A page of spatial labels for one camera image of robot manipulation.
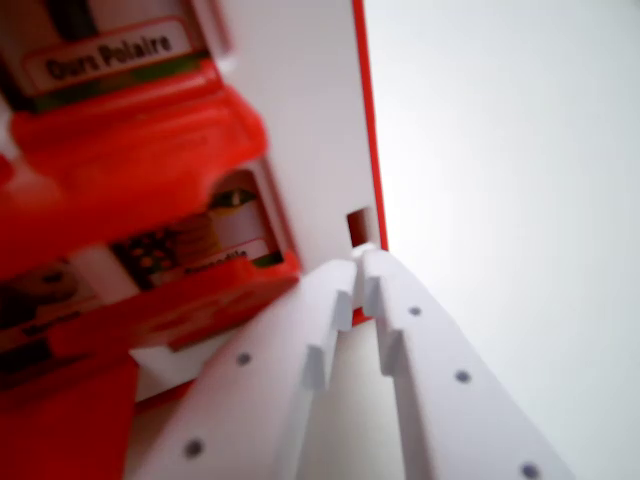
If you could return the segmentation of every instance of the red plastic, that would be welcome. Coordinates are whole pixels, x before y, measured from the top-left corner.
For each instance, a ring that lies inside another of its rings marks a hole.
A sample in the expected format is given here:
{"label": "red plastic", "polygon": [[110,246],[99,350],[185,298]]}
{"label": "red plastic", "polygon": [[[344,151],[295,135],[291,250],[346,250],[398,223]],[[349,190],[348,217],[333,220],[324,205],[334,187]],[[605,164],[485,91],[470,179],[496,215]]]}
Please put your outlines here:
{"label": "red plastic", "polygon": [[389,250],[387,238],[387,222],[384,218],[384,199],[382,195],[382,179],[380,177],[380,161],[378,160],[378,143],[376,139],[376,114],[373,106],[373,88],[371,86],[371,67],[369,64],[369,47],[367,45],[367,25],[364,18],[363,0],[353,0],[353,17],[358,42],[358,58],[360,60],[360,77],[362,79],[362,96],[367,117],[369,132],[369,155],[371,156],[371,173],[376,193],[378,210],[378,226],[380,228],[380,246]]}
{"label": "red plastic", "polygon": [[184,345],[251,318],[293,286],[298,271],[292,252],[268,268],[246,258],[230,260],[56,325],[50,345],[58,356],[124,355],[136,347]]}
{"label": "red plastic", "polygon": [[203,77],[17,117],[24,159],[45,179],[0,192],[0,223],[11,232],[0,236],[0,279],[197,211],[226,172],[264,154],[259,117],[231,88]]}
{"label": "red plastic", "polygon": [[0,411],[0,478],[122,478],[137,371],[127,359],[70,388]]}
{"label": "red plastic", "polygon": [[4,155],[0,155],[0,187],[13,178],[13,167]]}

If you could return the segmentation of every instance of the red edge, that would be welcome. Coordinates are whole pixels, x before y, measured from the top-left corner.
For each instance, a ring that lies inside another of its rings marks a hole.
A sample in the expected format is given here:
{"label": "red edge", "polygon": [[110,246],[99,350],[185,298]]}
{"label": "red edge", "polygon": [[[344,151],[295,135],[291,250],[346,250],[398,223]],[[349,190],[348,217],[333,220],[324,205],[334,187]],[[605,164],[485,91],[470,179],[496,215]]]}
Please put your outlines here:
{"label": "red edge", "polygon": [[367,117],[367,130],[369,132],[369,153],[371,155],[371,173],[373,174],[373,187],[376,193],[378,225],[380,227],[380,246],[384,250],[389,250],[389,242],[387,239],[387,224],[384,218],[382,179],[380,178],[380,162],[378,160],[378,144],[376,139],[376,115],[373,108],[373,89],[371,87],[371,68],[369,64],[367,26],[364,18],[363,0],[353,0],[353,17],[356,26],[356,40],[358,42],[358,58],[360,59],[362,95],[364,97],[364,109]]}

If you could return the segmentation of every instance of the printed label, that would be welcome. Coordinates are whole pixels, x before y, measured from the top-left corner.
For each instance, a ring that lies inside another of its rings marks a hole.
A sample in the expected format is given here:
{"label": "printed label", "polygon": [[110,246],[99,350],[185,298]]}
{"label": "printed label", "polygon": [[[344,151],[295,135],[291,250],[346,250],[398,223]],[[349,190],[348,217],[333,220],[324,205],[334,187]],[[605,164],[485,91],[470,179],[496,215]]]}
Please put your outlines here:
{"label": "printed label", "polygon": [[191,275],[194,273],[202,272],[216,265],[220,265],[228,260],[232,260],[236,257],[246,257],[249,260],[255,260],[256,258],[263,257],[269,253],[267,244],[262,238],[251,240],[242,245],[236,245],[235,247],[228,248],[214,255],[211,255],[205,261],[194,263],[192,265],[185,265],[181,269],[175,269],[167,272],[162,272],[156,275],[152,275],[157,279],[159,284],[171,282],[177,280],[183,275]]}
{"label": "printed label", "polygon": [[31,54],[23,65],[45,92],[192,51],[182,23],[168,19]]}

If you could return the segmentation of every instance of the white background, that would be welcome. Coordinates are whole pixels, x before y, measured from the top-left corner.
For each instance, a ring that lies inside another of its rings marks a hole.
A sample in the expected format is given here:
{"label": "white background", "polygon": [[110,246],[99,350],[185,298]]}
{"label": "white background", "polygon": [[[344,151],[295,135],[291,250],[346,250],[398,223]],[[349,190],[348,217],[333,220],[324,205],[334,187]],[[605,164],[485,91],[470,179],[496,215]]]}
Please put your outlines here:
{"label": "white background", "polygon": [[640,478],[640,2],[366,7],[391,251],[578,478]]}

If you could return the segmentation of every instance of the toy packaging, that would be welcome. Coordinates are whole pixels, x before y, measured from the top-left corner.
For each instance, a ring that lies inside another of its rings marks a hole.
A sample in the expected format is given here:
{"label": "toy packaging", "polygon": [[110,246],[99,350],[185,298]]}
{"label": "toy packaging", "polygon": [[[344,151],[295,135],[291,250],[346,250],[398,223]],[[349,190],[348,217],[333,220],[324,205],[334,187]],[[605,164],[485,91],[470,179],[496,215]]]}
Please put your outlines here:
{"label": "toy packaging", "polygon": [[223,180],[207,208],[113,246],[143,290],[246,257],[260,267],[282,261],[253,175]]}
{"label": "toy packaging", "polygon": [[0,53],[7,100],[33,112],[194,70],[208,56],[181,0],[1,2]]}
{"label": "toy packaging", "polygon": [[45,373],[56,359],[46,341],[53,325],[102,305],[66,260],[30,270],[0,284],[0,389]]}

